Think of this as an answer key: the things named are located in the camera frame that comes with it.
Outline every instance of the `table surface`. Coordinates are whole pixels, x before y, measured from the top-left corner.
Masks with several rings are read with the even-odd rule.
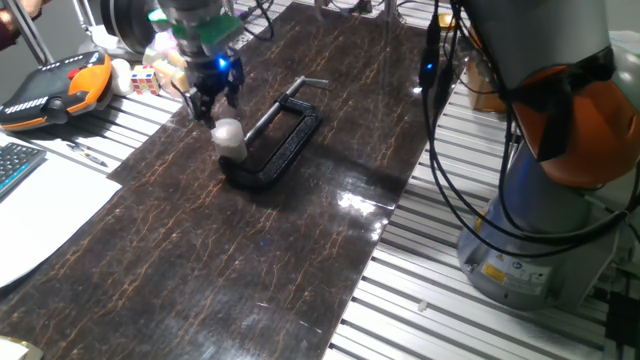
[[[245,129],[296,76],[324,122],[263,192],[230,187],[184,111],[111,177],[92,220],[0,302],[0,334],[47,359],[316,359],[426,141],[413,94],[424,33],[292,4],[242,48]],[[295,119],[281,116],[262,153]]]

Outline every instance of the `black c-clamp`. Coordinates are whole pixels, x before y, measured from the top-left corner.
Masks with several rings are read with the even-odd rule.
[[[247,160],[237,163],[231,158],[220,156],[218,159],[220,169],[222,169],[222,173],[232,185],[250,189],[260,189],[272,185],[300,155],[300,152],[322,122],[322,115],[313,105],[293,98],[306,84],[326,87],[329,82],[326,80],[307,79],[304,76],[297,78],[293,86],[280,95],[271,109],[245,136],[246,146],[249,147],[264,133],[281,111],[301,116],[295,127],[262,166],[257,169],[250,169],[246,165]]]

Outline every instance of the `blue led light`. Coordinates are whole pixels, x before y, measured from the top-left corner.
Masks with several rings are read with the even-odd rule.
[[[224,70],[227,66],[229,66],[229,62],[223,58],[218,58],[218,66],[221,70]]]

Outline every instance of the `white sticker label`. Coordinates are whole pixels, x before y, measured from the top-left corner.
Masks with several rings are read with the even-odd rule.
[[[539,295],[547,283],[550,266],[538,266],[511,256],[492,252],[482,272],[505,287],[526,294]]]

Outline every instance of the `pen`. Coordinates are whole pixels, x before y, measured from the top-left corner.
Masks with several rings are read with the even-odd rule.
[[[73,151],[74,153],[77,153],[77,154],[80,154],[80,155],[84,156],[85,158],[89,159],[89,161],[94,162],[94,163],[96,163],[96,164],[98,164],[100,166],[109,167],[109,165],[107,165],[106,162],[104,162],[104,161],[98,159],[97,157],[87,153],[79,145],[68,143],[67,146],[69,147],[69,149],[71,149],[71,151]]]

